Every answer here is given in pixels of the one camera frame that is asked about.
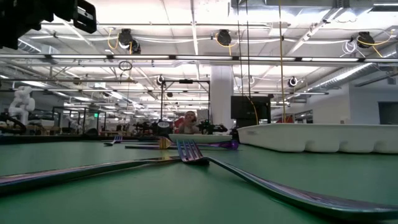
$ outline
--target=white robot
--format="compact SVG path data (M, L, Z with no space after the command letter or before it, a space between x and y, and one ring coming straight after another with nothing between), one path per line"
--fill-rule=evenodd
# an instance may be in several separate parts
M29 86L20 86L17 91L15 91L14 101L11 103L8 109L9 116L20 115L20 122L24 125L28 122L29 112L35 110L35 100L30 97L32 88Z

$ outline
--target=white pillar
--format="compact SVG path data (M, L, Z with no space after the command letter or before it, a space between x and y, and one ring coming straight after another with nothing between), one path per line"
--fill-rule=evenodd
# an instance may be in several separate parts
M213 124L223 124L231 129L231 96L234 90L233 70L230 66L211 68L210 106Z

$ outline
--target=table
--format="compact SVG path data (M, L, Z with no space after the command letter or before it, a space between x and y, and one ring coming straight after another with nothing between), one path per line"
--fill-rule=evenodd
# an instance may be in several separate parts
M234 152L203 154L298 189L398 205L395 155L281 153L244 145ZM2 145L0 175L161 156L160 151L104 147L98 141ZM3 197L0 214L0 223L330 222L214 164L183 163L136 167Z

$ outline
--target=ceiling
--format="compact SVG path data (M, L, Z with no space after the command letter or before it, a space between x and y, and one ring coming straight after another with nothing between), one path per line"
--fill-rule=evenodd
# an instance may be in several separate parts
M32 30L22 38L31 41L32 45L49 45L58 50L60 54L128 54L127 50L121 47L112 49L111 47L117 46L116 41L114 39L109 40L108 44L106 39L108 37L116 38L117 33L122 28L130 28L132 29L132 35L141 45L142 55L229 56L229 49L220 46L213 38L220 29L228 29L233 41L238 39L239 31L242 39L240 48L238 44L231 47L232 56L248 54L250 56L280 55L280 42L277 35L279 34L278 14L261 11L260 13L251 14L250 12L247 17L246 15L239 17L240 22L239 26L237 26L237 17L231 15L229 0L91 0L89 2L96 7L98 30L94 34L87 34L81 30L77 30L77 32L84 38L91 39L89 40L91 45L79 38L75 31L63 24L60 19L55 19L52 23L44 22L42 30ZM306 10L312 10L312 13L301 12L296 16L287 13L287 10L284 9L286 7L282 6L282 12L285 12L282 13L282 21L285 28L283 29L282 54L286 56L286 53L300 41L304 34L314 30L317 23L329 12L330 8L310 7ZM246 18L248 18L250 26L246 24ZM193 20L197 25L196 27L191 26ZM360 31L370 32L370 35L376 41L387 40L391 34L397 34L397 31L391 31L397 23L398 12L367 12L360 16L346 13L337 19L330 19L319 30L312 32L312 36L307 42L298 47L289 56L361 57L357 51L352 54L345 54L343 52L346 44L344 41L350 40L351 37L356 37ZM198 39L197 50L195 50L194 39ZM392 37L390 42L378 46L378 48L387 47L395 41L395 38ZM358 50L364 56L374 53L372 48ZM26 53L22 50L11 49L2 49L0 52L2 54ZM14 62L19 63L20 67L28 67L33 72L37 72L39 74L37 78L41 75L48 78L50 74L50 67L43 66L40 63L32 63L29 60L14 60ZM133 62L148 63L150 60ZM124 78L129 76L138 83L107 83L105 87L118 90L156 90L159 89L159 86L156 85L156 78L160 74L165 79L170 80L183 78L209 80L212 66L215 65L210 63L198 63L198 65L195 63L183 63L176 67L134 67L126 72L117 67L114 68L114 71L109 67L67 67L66 70L57 75L57 78L71 79L73 77L81 77L82 79L111 80L123 73ZM231 66L236 77L244 77L243 90L248 90L248 66L244 64L242 69L239 64ZM52 66L52 68L53 73L57 73L64 67ZM296 77L298 80L303 81L304 84L310 85L337 69L339 69L339 66L286 65L283 66L283 73L284 79ZM250 79L251 91L281 91L280 73L280 66L252 64L250 66L250 75L252 76L252 79ZM82 85L64 83L63 88L84 89L91 87L87 83ZM204 90L203 87L198 85L178 83L169 88L169 90L181 89ZM134 99L137 103L142 103L147 108L151 108L154 103L158 103L155 98L160 98L159 93L154 94L155 98L147 93L128 93L128 95L130 99ZM117 103L115 98L101 98L100 93L90 93L85 96L95 99L99 98L104 102ZM207 94L174 94L174 97L170 99L206 100ZM197 103L196 106L202 108L202 106L206 105L206 103ZM184 108L190 109L194 107L195 105Z

